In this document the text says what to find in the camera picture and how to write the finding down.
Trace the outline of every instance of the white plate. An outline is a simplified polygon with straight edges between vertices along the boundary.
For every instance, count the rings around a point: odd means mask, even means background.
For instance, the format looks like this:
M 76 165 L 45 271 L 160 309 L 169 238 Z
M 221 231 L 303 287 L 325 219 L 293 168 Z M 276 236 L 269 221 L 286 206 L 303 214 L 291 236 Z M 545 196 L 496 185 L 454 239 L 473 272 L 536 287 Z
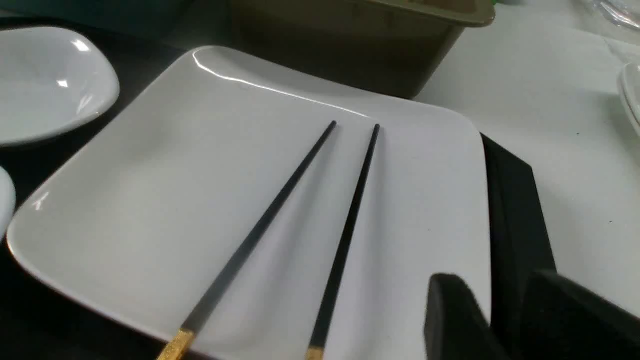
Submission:
M 185 54 L 17 213 L 35 277 L 169 340 L 332 121 L 338 128 L 193 344 L 301 359 L 375 123 L 382 130 L 326 359 L 424 359 L 429 277 L 490 312 L 481 137 L 461 115 L 222 47 Z
M 627 104 L 634 114 L 634 118 L 640 119 L 640 66 L 628 63 L 620 72 L 618 85 L 622 86 L 622 92 L 627 98 Z
M 85 37 L 60 28 L 0 31 L 0 147 L 60 135 L 118 99 L 113 67 Z
M 0 243 L 15 207 L 15 188 L 9 174 L 0 167 Z
M 625 69 L 622 70 L 622 72 L 620 73 L 620 76 L 618 77 L 618 93 L 620 95 L 620 102 L 622 103 L 622 107 L 625 109 L 625 113 L 627 114 L 627 119 L 631 123 L 631 126 L 634 128 L 634 131 L 636 132 L 636 134 L 640 136 L 640 122 L 636 118 L 636 115 L 634 114 L 631 104 L 629 104 L 629 100 L 625 92 L 625 85 L 623 80 L 624 73 L 625 73 Z

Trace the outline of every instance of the black chopstick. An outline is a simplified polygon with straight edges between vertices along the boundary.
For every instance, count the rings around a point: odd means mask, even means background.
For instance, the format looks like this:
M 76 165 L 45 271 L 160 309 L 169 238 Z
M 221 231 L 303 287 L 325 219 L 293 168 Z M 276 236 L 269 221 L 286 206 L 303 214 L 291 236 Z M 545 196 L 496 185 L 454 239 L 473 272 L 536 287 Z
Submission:
M 276 196 L 271 205 L 269 205 L 267 211 L 265 211 L 260 220 L 258 220 L 257 224 L 255 224 L 249 235 L 244 239 L 242 244 L 240 244 L 240 247 L 238 247 L 229 262 L 209 286 L 209 289 L 207 289 L 202 298 L 200 298 L 198 304 L 193 308 L 178 330 L 177 335 L 166 345 L 158 357 L 158 360 L 179 360 L 187 352 L 191 342 L 195 339 L 198 332 L 202 330 L 202 327 L 205 325 L 218 303 L 220 303 L 222 296 L 224 296 L 228 287 L 236 278 L 236 275 L 249 258 L 249 255 L 251 255 L 252 251 L 255 249 L 256 245 L 273 222 L 273 219 L 275 219 L 285 201 L 287 201 L 287 198 L 299 183 L 302 175 L 308 169 L 317 153 L 329 138 L 333 129 L 335 129 L 335 125 L 336 122 L 333 121 L 326 130 L 324 130 L 320 139 L 318 139 L 291 178 L 287 181 L 282 190 L 280 190 L 280 193 Z
M 331 327 L 333 310 L 338 298 L 338 291 L 340 289 L 340 282 L 342 281 L 342 274 L 344 273 L 344 266 L 347 263 L 351 239 L 353 237 L 356 221 L 358 220 L 360 203 L 362 202 L 362 195 L 364 194 L 364 188 L 367 184 L 367 177 L 369 176 L 369 169 L 371 168 L 371 160 L 373 159 L 373 152 L 376 148 L 379 131 L 380 125 L 376 124 L 373 128 L 373 134 L 371 135 L 371 141 L 369 142 L 369 148 L 367 149 L 367 154 L 364 158 L 362 170 L 360 171 L 356 191 L 353 194 L 353 200 L 351 201 L 347 221 L 344 224 L 344 229 L 342 230 L 340 244 L 338 245 L 338 250 L 335 254 L 335 259 L 333 260 L 331 274 L 329 275 L 329 280 L 327 281 L 326 288 L 324 289 L 322 304 L 320 305 L 320 310 L 318 311 L 318 316 L 316 318 L 316 326 L 314 327 L 313 334 L 311 335 L 311 340 L 309 341 L 309 347 L 305 356 L 306 360 L 322 360 L 324 356 L 324 347 L 326 345 L 327 336 L 329 335 L 329 328 Z

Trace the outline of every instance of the plastic container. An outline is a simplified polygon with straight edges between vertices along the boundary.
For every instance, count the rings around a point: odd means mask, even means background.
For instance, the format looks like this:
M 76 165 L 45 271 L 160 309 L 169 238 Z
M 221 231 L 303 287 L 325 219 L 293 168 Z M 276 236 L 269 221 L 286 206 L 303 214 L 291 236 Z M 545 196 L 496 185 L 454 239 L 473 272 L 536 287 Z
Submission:
M 286 67 L 412 98 L 491 0 L 230 0 L 236 45 Z

